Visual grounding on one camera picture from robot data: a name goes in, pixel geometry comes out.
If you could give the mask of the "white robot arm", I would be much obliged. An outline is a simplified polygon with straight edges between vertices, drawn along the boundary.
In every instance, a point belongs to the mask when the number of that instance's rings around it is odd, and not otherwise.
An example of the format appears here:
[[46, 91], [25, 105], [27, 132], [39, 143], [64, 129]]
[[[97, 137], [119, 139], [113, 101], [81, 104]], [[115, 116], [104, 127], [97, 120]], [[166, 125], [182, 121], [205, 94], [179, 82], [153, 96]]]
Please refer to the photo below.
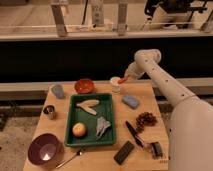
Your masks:
[[169, 75], [158, 49], [138, 50], [125, 75], [146, 73], [173, 106], [168, 171], [213, 171], [213, 106]]

